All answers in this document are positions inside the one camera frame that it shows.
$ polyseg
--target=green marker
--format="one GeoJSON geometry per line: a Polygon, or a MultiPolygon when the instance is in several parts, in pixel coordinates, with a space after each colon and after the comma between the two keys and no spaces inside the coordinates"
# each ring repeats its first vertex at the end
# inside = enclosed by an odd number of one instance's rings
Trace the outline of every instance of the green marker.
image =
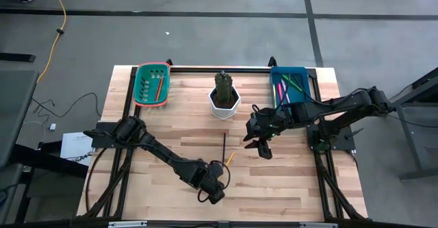
{"type": "Polygon", "coordinates": [[[285,74],[282,74],[283,78],[286,79],[286,81],[288,81],[290,84],[293,85],[293,87],[295,87],[298,91],[302,92],[302,88],[300,88],[298,85],[296,85],[296,83],[292,80],[289,79],[289,77],[285,74]]]}

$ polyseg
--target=soil in pot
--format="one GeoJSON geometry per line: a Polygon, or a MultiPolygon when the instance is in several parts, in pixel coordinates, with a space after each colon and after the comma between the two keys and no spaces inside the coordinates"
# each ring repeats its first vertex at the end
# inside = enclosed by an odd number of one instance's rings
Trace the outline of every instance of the soil in pot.
{"type": "Polygon", "coordinates": [[[238,100],[238,97],[237,97],[237,94],[235,93],[235,91],[233,90],[232,95],[231,95],[231,99],[230,99],[230,103],[219,102],[218,93],[216,91],[214,91],[213,94],[211,94],[211,100],[213,101],[214,105],[217,108],[231,109],[231,108],[233,108],[235,102],[238,100]]]}

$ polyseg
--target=blue tray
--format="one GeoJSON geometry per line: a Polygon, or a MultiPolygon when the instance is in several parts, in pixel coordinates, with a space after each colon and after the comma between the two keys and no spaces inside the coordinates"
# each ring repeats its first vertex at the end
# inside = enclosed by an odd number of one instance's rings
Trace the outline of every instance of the blue tray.
{"type": "MultiPolygon", "coordinates": [[[[271,68],[271,73],[270,73],[270,85],[271,85],[271,97],[272,97],[272,107],[274,107],[274,94],[272,92],[274,92],[274,89],[272,88],[273,85],[275,85],[275,99],[276,99],[276,104],[279,105],[280,103],[280,94],[278,91],[278,83],[281,84],[281,79],[283,79],[285,81],[286,87],[287,87],[287,83],[288,81],[286,79],[283,78],[282,75],[289,75],[291,74],[291,80],[295,82],[295,79],[297,81],[299,81],[298,87],[302,87],[303,88],[303,92],[297,90],[293,85],[289,84],[289,89],[287,90],[287,94],[289,95],[289,100],[291,103],[293,102],[303,102],[303,101],[310,101],[311,99],[304,93],[306,92],[307,94],[310,94],[310,87],[309,87],[309,81],[308,81],[308,76],[307,76],[307,70],[304,67],[278,67],[278,66],[274,66],[271,68]]],[[[283,104],[287,103],[287,98],[284,98],[283,100],[283,104]]]]}

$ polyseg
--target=yellow extension cord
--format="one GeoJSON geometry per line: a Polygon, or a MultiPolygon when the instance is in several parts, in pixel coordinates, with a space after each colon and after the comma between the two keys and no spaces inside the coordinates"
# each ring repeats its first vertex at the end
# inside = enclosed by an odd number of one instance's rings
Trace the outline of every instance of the yellow extension cord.
{"type": "MultiPolygon", "coordinates": [[[[61,5],[61,7],[62,7],[62,11],[63,11],[63,13],[64,13],[64,22],[62,22],[62,26],[60,27],[60,29],[61,29],[62,31],[64,31],[64,26],[65,26],[66,21],[67,21],[67,13],[66,13],[66,8],[64,7],[64,4],[62,3],[62,1],[61,1],[61,0],[58,0],[58,1],[60,2],[60,5],[61,5]]],[[[53,50],[55,49],[55,45],[56,45],[57,41],[60,39],[60,36],[61,36],[61,33],[58,32],[58,33],[57,33],[57,36],[56,36],[56,38],[55,38],[55,41],[54,41],[53,44],[52,44],[52,48],[51,48],[51,50],[50,50],[50,55],[49,55],[49,60],[47,60],[46,67],[44,68],[43,72],[41,73],[41,75],[40,75],[40,77],[38,78],[38,80],[36,81],[36,83],[38,83],[38,82],[41,80],[42,76],[44,76],[44,74],[46,74],[47,69],[49,68],[50,62],[52,61],[53,50]]]]}

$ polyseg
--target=plant pot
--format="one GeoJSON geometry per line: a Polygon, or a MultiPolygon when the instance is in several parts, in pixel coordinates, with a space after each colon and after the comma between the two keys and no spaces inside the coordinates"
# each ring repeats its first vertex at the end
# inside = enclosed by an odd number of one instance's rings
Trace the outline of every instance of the plant pot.
{"type": "Polygon", "coordinates": [[[220,119],[222,119],[222,120],[227,119],[227,118],[231,118],[231,117],[237,112],[237,106],[238,106],[239,103],[240,103],[240,95],[239,95],[239,93],[237,92],[237,90],[236,90],[235,87],[233,86],[233,93],[234,93],[234,95],[237,97],[237,99],[236,99],[236,101],[235,101],[233,107],[230,108],[230,109],[219,108],[219,107],[216,107],[216,106],[214,105],[214,102],[213,102],[213,95],[214,95],[215,93],[216,93],[216,87],[215,87],[215,88],[209,93],[209,95],[208,95],[208,99],[210,100],[210,105],[211,105],[211,113],[212,113],[214,116],[217,116],[218,118],[220,118],[220,119]]]}

